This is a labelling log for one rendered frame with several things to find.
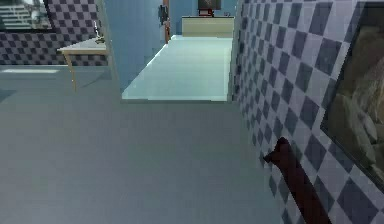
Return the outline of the pale wooden table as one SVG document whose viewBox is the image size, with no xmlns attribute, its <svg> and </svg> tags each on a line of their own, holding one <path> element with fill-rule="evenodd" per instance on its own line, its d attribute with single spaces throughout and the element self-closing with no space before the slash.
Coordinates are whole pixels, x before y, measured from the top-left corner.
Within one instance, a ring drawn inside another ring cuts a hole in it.
<svg viewBox="0 0 384 224">
<path fill-rule="evenodd" d="M 81 41 L 69 46 L 61 47 L 58 49 L 65 59 L 69 71 L 71 73 L 71 82 L 74 91 L 77 91 L 77 83 L 75 77 L 75 71 L 71 60 L 71 55 L 103 55 L 108 54 L 108 50 L 105 43 L 97 43 L 96 38 L 91 38 L 85 41 Z"/>
</svg>

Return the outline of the black television set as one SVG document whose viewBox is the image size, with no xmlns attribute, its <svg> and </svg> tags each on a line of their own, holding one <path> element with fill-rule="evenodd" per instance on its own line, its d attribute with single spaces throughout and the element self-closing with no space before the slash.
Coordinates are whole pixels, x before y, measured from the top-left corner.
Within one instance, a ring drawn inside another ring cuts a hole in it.
<svg viewBox="0 0 384 224">
<path fill-rule="evenodd" d="M 221 0 L 198 0 L 198 9 L 221 9 Z"/>
</svg>

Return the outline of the small grey lamp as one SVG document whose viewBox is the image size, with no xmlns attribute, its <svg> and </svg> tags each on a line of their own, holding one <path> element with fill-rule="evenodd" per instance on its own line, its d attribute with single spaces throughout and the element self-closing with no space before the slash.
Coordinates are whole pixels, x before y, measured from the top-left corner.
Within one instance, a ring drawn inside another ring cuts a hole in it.
<svg viewBox="0 0 384 224">
<path fill-rule="evenodd" d="M 95 30 L 95 33 L 96 33 L 96 40 L 95 40 L 95 42 L 97 44 L 104 43 L 105 42 L 105 38 L 104 38 L 104 35 L 101 33 L 100 28 L 98 27 L 98 23 L 96 21 L 94 21 L 93 24 L 94 24 L 94 30 Z"/>
</svg>

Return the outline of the window with blinds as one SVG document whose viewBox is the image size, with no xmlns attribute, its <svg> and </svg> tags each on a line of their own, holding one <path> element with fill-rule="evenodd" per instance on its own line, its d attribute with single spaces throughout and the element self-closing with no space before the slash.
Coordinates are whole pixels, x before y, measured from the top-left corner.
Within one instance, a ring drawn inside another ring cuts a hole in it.
<svg viewBox="0 0 384 224">
<path fill-rule="evenodd" d="M 0 0 L 0 31 L 48 31 L 53 25 L 47 0 Z"/>
</svg>

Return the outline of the framed brown picture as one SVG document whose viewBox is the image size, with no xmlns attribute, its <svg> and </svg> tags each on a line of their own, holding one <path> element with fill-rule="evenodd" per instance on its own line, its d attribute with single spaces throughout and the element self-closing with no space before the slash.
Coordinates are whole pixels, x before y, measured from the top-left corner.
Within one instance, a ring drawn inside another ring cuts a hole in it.
<svg viewBox="0 0 384 224">
<path fill-rule="evenodd" d="M 359 1 L 321 130 L 384 193 L 384 0 Z"/>
</svg>

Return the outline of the brown room door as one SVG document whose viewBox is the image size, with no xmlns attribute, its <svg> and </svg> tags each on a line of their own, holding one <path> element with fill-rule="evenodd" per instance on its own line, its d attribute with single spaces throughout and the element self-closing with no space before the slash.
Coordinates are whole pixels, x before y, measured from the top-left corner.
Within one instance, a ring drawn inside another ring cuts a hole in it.
<svg viewBox="0 0 384 224">
<path fill-rule="evenodd" d="M 169 18 L 169 0 L 163 0 L 163 6 L 167 8 L 167 20 L 164 24 L 165 43 L 168 44 L 170 40 L 170 18 Z"/>
</svg>

